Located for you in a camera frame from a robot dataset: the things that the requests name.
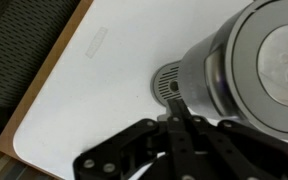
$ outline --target screw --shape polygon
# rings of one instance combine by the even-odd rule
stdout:
[[[232,124],[229,123],[229,122],[224,122],[224,126],[225,126],[225,127],[232,127]]]
[[[248,177],[247,180],[259,180],[259,179],[256,177]]]
[[[194,118],[194,121],[195,121],[195,122],[201,122],[201,119],[198,118],[198,117],[195,117],[195,118]]]
[[[173,117],[173,121],[178,122],[180,119],[178,117]]]
[[[92,159],[87,159],[85,162],[84,162],[84,167],[85,168],[92,168],[94,167],[95,163]]]
[[[103,167],[103,171],[106,173],[111,173],[115,170],[115,165],[112,163],[107,163]]]
[[[149,156],[153,156],[153,155],[154,155],[153,151],[147,151],[147,154],[148,154]]]
[[[154,123],[152,121],[147,122],[148,126],[154,126]]]
[[[184,175],[182,176],[182,180],[195,180],[195,178],[192,177],[191,175]]]

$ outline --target black metal bracket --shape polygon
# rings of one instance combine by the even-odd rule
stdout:
[[[168,104],[166,121],[141,120],[82,153],[75,179],[124,180],[152,163],[140,179],[288,180],[288,143],[229,120],[212,126],[183,100]]]

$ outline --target faint label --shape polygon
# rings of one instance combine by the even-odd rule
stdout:
[[[101,46],[101,44],[103,43],[103,40],[107,34],[108,29],[105,27],[101,27],[98,32],[95,34],[90,47],[88,48],[86,55],[89,58],[93,58],[93,56],[95,55],[95,53],[97,52],[98,48]]]

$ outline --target silver cylindrical container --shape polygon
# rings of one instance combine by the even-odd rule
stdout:
[[[257,0],[192,47],[178,84],[196,113],[288,139],[288,0]]]

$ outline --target white surface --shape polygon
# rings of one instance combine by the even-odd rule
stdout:
[[[165,113],[154,72],[251,0],[95,0],[14,137],[23,160],[64,179],[81,152]]]

